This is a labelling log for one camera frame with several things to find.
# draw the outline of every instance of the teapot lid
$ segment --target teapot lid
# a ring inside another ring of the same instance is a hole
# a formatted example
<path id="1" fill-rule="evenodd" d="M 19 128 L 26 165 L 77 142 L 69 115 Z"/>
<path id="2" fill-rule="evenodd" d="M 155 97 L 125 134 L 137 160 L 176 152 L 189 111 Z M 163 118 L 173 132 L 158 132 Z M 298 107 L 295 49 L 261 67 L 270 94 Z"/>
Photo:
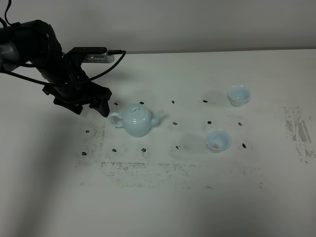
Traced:
<path id="1" fill-rule="evenodd" d="M 132 104 L 124 111 L 128 120 L 140 120 L 145 116 L 146 108 L 140 104 Z"/>

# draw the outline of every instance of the white table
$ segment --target white table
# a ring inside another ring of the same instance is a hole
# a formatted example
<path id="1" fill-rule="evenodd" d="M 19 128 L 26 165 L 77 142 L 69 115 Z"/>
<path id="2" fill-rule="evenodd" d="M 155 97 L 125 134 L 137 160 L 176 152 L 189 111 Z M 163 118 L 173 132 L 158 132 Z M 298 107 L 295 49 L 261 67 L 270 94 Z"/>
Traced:
<path id="1" fill-rule="evenodd" d="M 127 55 L 97 83 L 112 112 L 165 110 L 142 138 L 0 78 L 1 236 L 315 236 L 316 50 Z M 233 84 L 251 90 L 243 107 Z M 212 128 L 228 150 L 207 150 Z"/>

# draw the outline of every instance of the white wall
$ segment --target white wall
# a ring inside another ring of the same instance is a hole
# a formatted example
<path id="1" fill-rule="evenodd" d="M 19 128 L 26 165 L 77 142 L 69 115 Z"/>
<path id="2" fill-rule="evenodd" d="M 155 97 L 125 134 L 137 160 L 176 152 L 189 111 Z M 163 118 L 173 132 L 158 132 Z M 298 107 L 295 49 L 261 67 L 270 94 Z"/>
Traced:
<path id="1" fill-rule="evenodd" d="M 50 23 L 64 51 L 204 51 L 313 47 L 315 9 L 315 0 L 13 0 L 8 17 Z"/>

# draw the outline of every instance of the teapot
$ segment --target teapot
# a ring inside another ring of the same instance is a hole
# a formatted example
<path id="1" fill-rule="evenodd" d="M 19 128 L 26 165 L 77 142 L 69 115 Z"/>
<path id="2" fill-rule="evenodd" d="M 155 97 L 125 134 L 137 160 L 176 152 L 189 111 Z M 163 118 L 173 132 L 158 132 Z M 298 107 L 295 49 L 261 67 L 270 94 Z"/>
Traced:
<path id="1" fill-rule="evenodd" d="M 119 113 L 109 114 L 111 124 L 114 127 L 124 127 L 127 133 L 133 137 L 144 136 L 152 126 L 157 126 L 163 110 L 158 111 L 152 118 L 150 111 L 141 104 L 131 104 L 120 115 Z M 122 120 L 122 124 L 114 121 L 114 117 Z"/>

